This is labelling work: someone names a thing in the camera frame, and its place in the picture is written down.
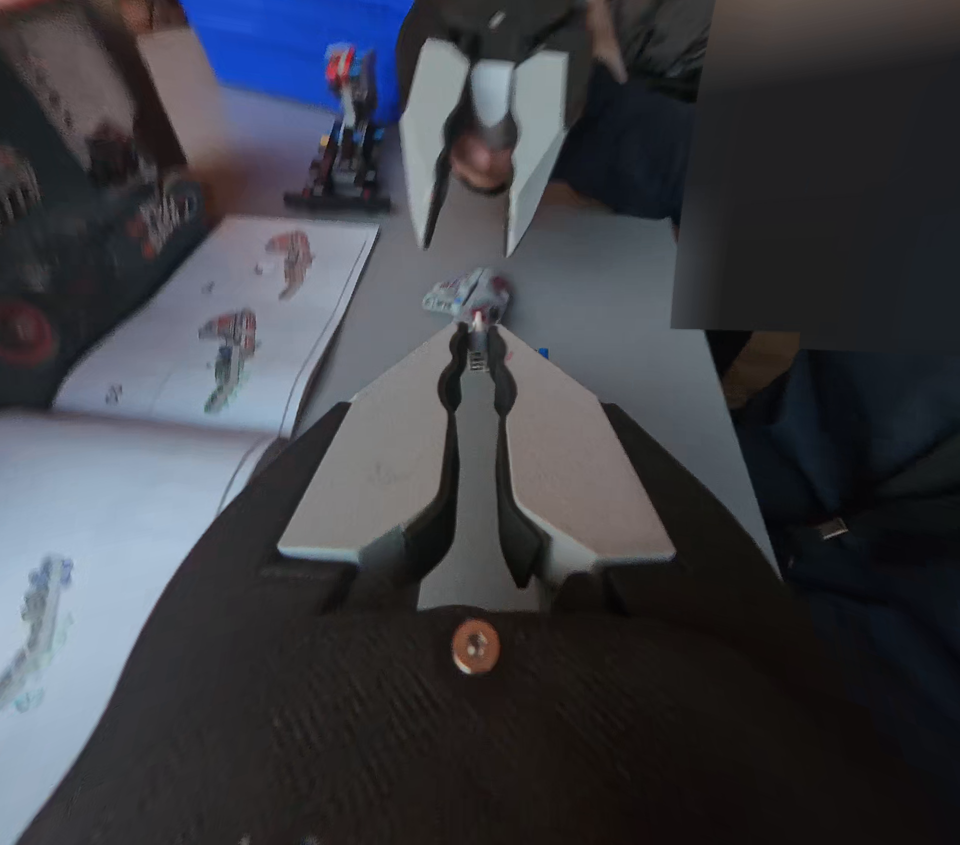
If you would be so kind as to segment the person's dark clothing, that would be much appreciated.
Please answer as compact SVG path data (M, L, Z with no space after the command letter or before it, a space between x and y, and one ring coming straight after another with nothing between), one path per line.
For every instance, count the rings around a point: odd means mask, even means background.
M620 12L586 0L591 78L553 180L678 233L694 106L629 73ZM787 585L958 842L958 356L801 350L732 420Z

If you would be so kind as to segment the black lego chassis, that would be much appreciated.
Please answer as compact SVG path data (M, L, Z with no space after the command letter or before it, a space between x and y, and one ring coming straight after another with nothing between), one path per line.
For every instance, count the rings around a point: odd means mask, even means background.
M340 114L318 143L300 189L284 193L288 208L305 212L388 215L379 181L384 130L378 124L377 54L336 43L325 52L325 83Z

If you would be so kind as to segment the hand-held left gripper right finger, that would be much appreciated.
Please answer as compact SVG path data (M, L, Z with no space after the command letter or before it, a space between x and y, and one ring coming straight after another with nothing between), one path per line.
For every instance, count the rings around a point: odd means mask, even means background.
M648 491L593 392L490 329L498 536L516 587L674 560Z

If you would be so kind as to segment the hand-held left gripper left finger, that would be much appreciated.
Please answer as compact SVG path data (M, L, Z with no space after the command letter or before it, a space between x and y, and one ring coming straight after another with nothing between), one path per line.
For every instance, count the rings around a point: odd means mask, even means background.
M422 581L453 542L460 326L451 323L349 403L277 544L369 584Z

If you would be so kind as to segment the lego instruction booklet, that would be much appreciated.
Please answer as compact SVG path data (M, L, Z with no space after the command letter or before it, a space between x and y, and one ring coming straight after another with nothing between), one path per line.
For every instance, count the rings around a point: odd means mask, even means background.
M2 412L2 843L86 745L172 575L292 435L378 235L223 219L50 410Z

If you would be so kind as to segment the dark lego set box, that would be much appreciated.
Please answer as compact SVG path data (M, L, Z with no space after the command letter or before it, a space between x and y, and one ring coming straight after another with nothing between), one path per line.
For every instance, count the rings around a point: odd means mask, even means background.
M71 368L206 233L205 195L112 0L2 0L1 406Z

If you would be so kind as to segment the person's right hand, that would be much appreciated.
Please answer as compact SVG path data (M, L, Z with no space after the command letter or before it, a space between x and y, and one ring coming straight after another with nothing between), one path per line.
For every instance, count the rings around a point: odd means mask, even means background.
M450 150L451 172L470 189L498 193L514 177L513 149L494 148L478 133L463 132Z

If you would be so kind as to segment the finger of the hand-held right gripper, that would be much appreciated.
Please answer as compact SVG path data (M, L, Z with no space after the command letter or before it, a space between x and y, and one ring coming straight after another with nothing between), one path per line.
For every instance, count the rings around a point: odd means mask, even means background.
M517 131L505 229L505 257L528 232L568 134L569 57L539 51L513 75L511 115Z
M469 72L469 60L454 44L426 39L399 120L407 204L421 250L430 247L447 201L453 127L460 118Z

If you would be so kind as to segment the blue plastic bin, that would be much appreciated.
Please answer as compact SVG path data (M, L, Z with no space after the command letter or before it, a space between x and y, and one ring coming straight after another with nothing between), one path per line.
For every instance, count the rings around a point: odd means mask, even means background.
M335 110L330 47L375 55L377 121L401 111L395 47L414 0L178 0L221 84Z

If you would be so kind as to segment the grey lego model red stickers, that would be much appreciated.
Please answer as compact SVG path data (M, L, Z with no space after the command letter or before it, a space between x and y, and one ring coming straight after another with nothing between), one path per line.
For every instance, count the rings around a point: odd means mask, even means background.
M503 319L512 297L509 281L496 269L481 266L434 284L421 305L425 311L447 315L468 326L477 319L490 326Z

